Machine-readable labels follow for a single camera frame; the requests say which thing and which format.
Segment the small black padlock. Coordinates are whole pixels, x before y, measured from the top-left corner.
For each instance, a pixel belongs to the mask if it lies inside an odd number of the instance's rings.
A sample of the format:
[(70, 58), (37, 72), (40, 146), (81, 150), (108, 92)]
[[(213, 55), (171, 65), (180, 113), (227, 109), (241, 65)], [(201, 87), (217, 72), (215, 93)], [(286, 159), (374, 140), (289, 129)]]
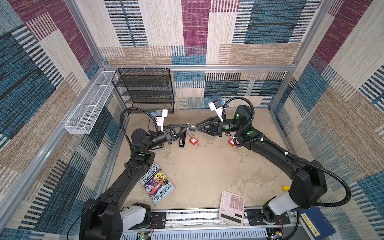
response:
[(187, 123), (187, 129), (191, 132), (195, 132), (197, 130), (197, 125)]

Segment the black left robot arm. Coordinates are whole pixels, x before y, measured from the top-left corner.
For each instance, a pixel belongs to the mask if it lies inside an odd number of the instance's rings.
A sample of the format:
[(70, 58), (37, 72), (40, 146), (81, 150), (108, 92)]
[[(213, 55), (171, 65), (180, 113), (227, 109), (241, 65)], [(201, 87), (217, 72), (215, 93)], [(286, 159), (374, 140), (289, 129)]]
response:
[(132, 227), (147, 228), (152, 224), (151, 207), (135, 203), (123, 210), (124, 202), (134, 186), (154, 163), (152, 149), (171, 144), (186, 132), (188, 125), (168, 125), (154, 134), (136, 129), (131, 137), (131, 156), (118, 179), (97, 199), (89, 199), (83, 207), (79, 238), (81, 240), (119, 240)]

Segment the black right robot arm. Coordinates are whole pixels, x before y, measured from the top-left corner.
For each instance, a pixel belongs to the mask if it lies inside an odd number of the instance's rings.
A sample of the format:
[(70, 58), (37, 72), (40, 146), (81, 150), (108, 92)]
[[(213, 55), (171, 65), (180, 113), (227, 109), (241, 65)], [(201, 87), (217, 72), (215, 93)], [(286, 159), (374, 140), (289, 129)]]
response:
[[(226, 119), (222, 122), (219, 117), (208, 118), (197, 124), (197, 130), (221, 137), (224, 133), (240, 130), (251, 120), (251, 117), (251, 108), (240, 105), (237, 107), (233, 119)], [(262, 132), (253, 126), (246, 128), (236, 138), (239, 144), (253, 139), (255, 141), (244, 147), (269, 160), (292, 180), (288, 192), (272, 198), (263, 206), (267, 214), (280, 216), (286, 211), (309, 209), (327, 192), (325, 173), (319, 169), (322, 167), (319, 162), (312, 161), (304, 164), (292, 160), (289, 158), (288, 151), (280, 150), (278, 145), (271, 143)]]

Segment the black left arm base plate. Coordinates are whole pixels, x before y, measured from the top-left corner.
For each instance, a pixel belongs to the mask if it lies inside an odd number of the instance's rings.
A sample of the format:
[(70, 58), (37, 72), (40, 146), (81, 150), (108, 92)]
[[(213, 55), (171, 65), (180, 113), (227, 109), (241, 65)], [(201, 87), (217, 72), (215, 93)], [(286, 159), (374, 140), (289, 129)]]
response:
[(145, 225), (145, 230), (158, 230), (164, 229), (166, 225), (167, 213), (166, 212), (151, 212), (150, 225)]

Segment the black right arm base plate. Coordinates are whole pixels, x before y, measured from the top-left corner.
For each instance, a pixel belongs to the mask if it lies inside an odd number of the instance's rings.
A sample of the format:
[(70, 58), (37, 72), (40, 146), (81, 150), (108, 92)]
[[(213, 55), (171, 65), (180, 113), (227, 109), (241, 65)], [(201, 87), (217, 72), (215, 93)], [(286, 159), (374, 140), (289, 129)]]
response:
[(248, 219), (250, 226), (266, 226), (266, 225), (289, 225), (291, 220), (287, 212), (280, 216), (270, 215), (270, 218), (263, 213), (263, 209), (247, 209), (244, 216)]

